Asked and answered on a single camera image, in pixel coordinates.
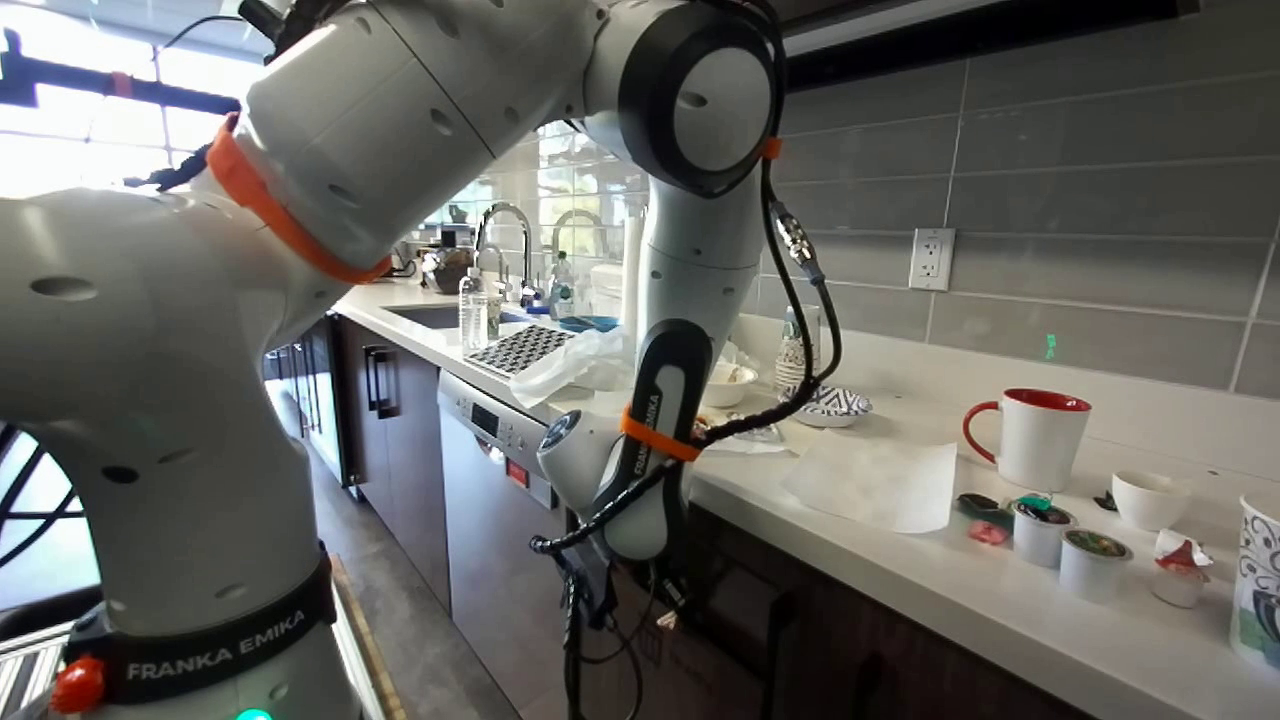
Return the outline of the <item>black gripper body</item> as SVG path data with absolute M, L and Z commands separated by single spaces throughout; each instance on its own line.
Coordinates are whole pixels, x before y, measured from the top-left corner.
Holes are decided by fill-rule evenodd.
M 603 627 L 614 608 L 609 552 L 594 540 L 571 543 L 561 552 L 561 572 L 569 581 L 569 631 Z

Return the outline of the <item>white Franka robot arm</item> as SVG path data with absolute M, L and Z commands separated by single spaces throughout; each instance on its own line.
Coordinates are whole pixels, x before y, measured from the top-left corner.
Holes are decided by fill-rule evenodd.
M 588 543 L 650 559 L 766 232 L 784 43 L 763 0 L 349 0 L 280 52 L 177 191 L 0 203 L 0 419 L 69 471 L 98 599 L 6 720 L 362 720 L 330 563 L 261 365 L 546 121 L 648 174 L 611 424 L 540 464 Z

